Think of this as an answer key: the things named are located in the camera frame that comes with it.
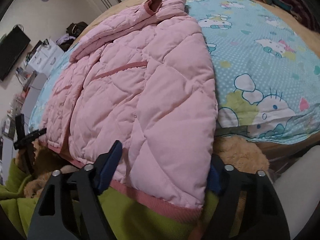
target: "drawer handle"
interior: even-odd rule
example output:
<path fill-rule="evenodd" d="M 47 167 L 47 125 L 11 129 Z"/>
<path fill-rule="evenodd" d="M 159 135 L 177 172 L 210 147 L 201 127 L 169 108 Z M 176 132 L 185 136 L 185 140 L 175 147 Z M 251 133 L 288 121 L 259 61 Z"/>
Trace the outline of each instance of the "drawer handle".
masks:
<path fill-rule="evenodd" d="M 54 57 L 54 59 L 51 61 L 50 65 L 53 65 L 54 63 L 56 63 L 56 57 Z"/>

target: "pink quilted jacket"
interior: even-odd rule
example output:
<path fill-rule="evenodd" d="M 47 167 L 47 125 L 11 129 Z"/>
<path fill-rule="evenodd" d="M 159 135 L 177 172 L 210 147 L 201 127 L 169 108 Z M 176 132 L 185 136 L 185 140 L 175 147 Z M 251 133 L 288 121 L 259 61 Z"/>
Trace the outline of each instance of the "pink quilted jacket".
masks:
<path fill-rule="evenodd" d="M 43 115 L 43 144 L 78 167 L 123 156 L 111 186 L 180 222 L 199 217 L 218 115 L 210 55 L 186 0 L 147 0 L 84 36 Z"/>

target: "black bag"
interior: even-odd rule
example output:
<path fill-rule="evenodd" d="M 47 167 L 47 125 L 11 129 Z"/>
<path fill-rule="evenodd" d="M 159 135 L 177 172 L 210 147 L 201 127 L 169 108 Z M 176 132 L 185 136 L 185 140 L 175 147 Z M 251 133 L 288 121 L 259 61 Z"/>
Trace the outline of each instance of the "black bag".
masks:
<path fill-rule="evenodd" d="M 85 22 L 73 23 L 67 28 L 67 34 L 77 38 L 87 26 Z"/>

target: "white wall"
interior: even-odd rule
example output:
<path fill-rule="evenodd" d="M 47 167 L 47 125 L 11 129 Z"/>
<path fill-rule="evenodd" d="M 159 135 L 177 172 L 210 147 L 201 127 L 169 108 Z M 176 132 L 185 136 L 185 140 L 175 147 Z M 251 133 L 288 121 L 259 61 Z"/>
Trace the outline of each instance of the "white wall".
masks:
<path fill-rule="evenodd" d="M 66 33 L 71 23 L 84 21 L 89 24 L 100 14 L 87 0 L 14 0 L 0 22 L 0 37 L 9 33 L 15 24 L 22 24 L 25 34 L 31 39 L 30 50 L 39 40 L 57 40 Z M 0 81 L 0 120 L 9 109 L 13 95 L 21 90 L 22 86 L 12 69 L 5 81 Z"/>

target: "green fabric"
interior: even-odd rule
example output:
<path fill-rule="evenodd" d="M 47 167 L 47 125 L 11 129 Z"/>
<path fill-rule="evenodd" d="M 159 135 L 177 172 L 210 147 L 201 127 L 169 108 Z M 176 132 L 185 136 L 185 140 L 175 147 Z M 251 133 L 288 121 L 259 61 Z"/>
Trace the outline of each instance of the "green fabric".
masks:
<path fill-rule="evenodd" d="M 0 204 L 10 221 L 23 235 L 28 234 L 31 217 L 35 209 L 36 198 L 19 198 L 25 184 L 31 179 L 11 163 L 6 187 L 0 187 Z M 161 216 L 144 205 L 128 198 L 113 188 L 104 191 L 98 197 L 103 212 L 118 239 L 188 239 L 194 224 L 178 223 Z M 205 196 L 205 207 L 201 221 L 207 225 L 218 204 L 218 197 L 208 191 Z M 80 212 L 74 203 L 77 224 Z"/>

